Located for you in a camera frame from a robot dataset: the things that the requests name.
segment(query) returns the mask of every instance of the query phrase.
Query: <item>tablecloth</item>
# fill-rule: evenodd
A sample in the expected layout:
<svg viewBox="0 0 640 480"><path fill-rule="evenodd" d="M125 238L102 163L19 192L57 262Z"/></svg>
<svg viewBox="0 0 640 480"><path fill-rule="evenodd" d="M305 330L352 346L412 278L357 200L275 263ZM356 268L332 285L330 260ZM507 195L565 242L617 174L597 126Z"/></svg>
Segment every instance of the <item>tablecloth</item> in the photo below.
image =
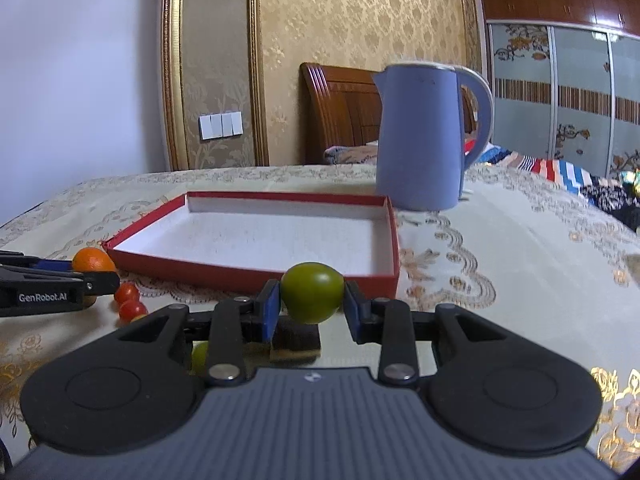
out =
<svg viewBox="0 0 640 480"><path fill-rule="evenodd" d="M0 248L71 258L187 190L286 190L369 194L366 165L229 168L93 180L0 228ZM640 456L640 242L613 218L555 183L479 164L471 193L445 212L396 211L401 254L398 298L415 310L451 301L575 360L601 386L602 415L589 448L624 470ZM168 303L210 309L229 291L160 282L124 272L150 310ZM83 312L0 320L0 437L12 460L30 436L20 388L39 365L117 328L111 297ZM319 366L366 365L379 347L350 341L344 318L320 326ZM420 371L435 364L418 344Z"/></svg>

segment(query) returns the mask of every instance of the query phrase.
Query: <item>cherry tomato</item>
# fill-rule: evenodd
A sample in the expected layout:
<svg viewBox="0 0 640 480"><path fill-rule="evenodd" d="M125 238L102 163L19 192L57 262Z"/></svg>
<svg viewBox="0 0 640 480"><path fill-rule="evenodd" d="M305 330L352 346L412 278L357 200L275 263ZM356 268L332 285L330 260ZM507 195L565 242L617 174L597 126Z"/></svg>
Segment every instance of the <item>cherry tomato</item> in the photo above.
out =
<svg viewBox="0 0 640 480"><path fill-rule="evenodd" d="M120 319L126 323L131 322L131 320L135 317L142 316L143 314L148 313L149 311L146 309L146 306L144 306L137 300L125 301L120 305L120 309L118 311Z"/></svg>
<svg viewBox="0 0 640 480"><path fill-rule="evenodd" d="M116 293L113 295L113 299L116 300L116 303L121 305L125 301L129 300L140 300L140 291L133 283L123 283L118 287Z"/></svg>

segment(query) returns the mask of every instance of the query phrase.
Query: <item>cardboard tray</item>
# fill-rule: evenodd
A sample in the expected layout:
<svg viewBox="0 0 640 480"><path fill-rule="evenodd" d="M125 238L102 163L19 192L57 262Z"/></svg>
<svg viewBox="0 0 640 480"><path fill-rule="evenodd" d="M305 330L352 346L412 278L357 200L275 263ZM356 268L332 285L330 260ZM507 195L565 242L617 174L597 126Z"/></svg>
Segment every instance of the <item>cardboard tray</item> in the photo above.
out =
<svg viewBox="0 0 640 480"><path fill-rule="evenodd" d="M381 196L191 191L103 247L122 270L245 294L301 262L333 267L368 298L394 298L400 273Z"/></svg>

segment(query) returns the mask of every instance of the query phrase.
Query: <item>orange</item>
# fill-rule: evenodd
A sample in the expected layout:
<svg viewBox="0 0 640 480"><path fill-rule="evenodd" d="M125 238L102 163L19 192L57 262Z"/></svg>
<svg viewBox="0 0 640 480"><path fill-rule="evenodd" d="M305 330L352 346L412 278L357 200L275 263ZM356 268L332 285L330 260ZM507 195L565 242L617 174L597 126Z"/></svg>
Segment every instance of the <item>orange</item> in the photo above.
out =
<svg viewBox="0 0 640 480"><path fill-rule="evenodd" d="M96 247L80 249L71 261L71 268L75 272L113 271L116 266L107 253Z"/></svg>

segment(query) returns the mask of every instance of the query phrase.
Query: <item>metal screw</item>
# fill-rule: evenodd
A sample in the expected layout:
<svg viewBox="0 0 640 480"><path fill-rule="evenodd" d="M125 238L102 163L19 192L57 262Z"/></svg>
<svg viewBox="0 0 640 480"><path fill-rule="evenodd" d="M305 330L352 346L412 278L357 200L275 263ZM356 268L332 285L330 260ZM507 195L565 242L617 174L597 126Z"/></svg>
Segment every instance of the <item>metal screw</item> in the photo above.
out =
<svg viewBox="0 0 640 480"><path fill-rule="evenodd" d="M385 366L384 374L395 381L406 381L415 375L414 367L404 363L393 363Z"/></svg>
<svg viewBox="0 0 640 480"><path fill-rule="evenodd" d="M232 381L240 375L240 368L229 363L220 363L209 368L209 375L220 381Z"/></svg>

